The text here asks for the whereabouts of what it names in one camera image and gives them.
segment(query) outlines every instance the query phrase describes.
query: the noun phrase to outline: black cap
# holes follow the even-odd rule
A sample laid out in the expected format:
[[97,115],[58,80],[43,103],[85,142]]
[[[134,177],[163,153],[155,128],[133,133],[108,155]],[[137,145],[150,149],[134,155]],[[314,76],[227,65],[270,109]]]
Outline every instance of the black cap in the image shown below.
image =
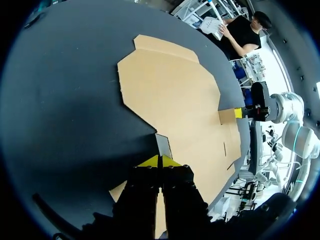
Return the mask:
[[272,24],[271,24],[269,17],[265,13],[263,13],[262,11],[256,11],[253,16],[255,19],[257,19],[259,24],[264,29],[269,29],[272,27]]

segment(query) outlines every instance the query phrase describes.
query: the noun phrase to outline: cardboard flap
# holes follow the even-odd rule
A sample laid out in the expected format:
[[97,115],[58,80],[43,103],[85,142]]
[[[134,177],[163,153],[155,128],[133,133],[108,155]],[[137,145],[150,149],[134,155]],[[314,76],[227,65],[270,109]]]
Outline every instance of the cardboard flap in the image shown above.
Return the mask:
[[241,157],[241,139],[238,131],[234,109],[219,111],[220,124],[224,136],[225,156],[231,161],[230,165]]
[[135,49],[144,49],[173,55],[179,58],[184,58],[189,61],[199,63],[198,56],[194,51],[191,51],[175,43],[145,35],[138,35],[133,41]]

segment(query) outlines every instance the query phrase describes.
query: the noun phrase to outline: man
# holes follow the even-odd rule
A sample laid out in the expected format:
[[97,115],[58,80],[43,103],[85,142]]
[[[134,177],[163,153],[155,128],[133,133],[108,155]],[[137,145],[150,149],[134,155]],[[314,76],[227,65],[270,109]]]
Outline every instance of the man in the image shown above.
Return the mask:
[[227,56],[229,60],[243,58],[255,49],[261,48],[259,32],[271,28],[272,24],[266,14],[256,11],[250,22],[243,16],[224,19],[219,31],[223,34],[221,41],[212,34],[206,35]]

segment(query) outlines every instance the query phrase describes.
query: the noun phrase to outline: metal rack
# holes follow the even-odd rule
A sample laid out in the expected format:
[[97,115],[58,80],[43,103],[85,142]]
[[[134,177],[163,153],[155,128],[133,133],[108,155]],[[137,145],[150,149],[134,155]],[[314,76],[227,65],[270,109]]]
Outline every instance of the metal rack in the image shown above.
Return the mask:
[[174,10],[172,13],[174,17],[180,18],[183,22],[187,22],[192,16],[203,21],[201,16],[212,9],[216,17],[222,21],[222,16],[217,9],[218,6],[225,11],[225,14],[227,14],[229,18],[243,15],[237,8],[234,0],[205,0],[203,2],[199,2],[199,0],[185,0],[181,4],[180,9],[177,11]]

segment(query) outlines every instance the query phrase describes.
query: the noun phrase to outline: cable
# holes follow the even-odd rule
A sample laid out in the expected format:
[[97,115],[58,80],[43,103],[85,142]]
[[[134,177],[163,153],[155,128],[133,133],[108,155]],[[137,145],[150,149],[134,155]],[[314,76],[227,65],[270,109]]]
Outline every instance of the cable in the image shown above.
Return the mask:
[[255,178],[253,178],[253,179],[250,180],[250,181],[244,181],[244,180],[242,180],[240,177],[238,177],[237,180],[240,180],[241,182],[244,182],[244,183],[251,183],[253,180],[255,180]]
[[281,161],[278,161],[274,154],[272,153],[272,149],[275,147],[275,145],[277,144],[277,142],[282,138],[282,136],[278,137],[275,142],[272,144],[271,146],[271,149],[270,149],[270,154],[271,154],[271,157],[272,157],[272,160],[274,160],[276,163],[278,164],[298,164],[299,165],[299,168],[301,168],[301,163],[298,162],[298,161],[292,161],[292,162],[281,162]]
[[272,153],[272,149],[274,149],[275,145],[277,144],[277,142],[282,138],[282,136],[278,137],[275,142],[272,144],[271,146],[271,149],[270,149],[270,155],[272,157],[272,159],[275,161],[275,162],[279,162],[278,160],[276,160],[274,154]]

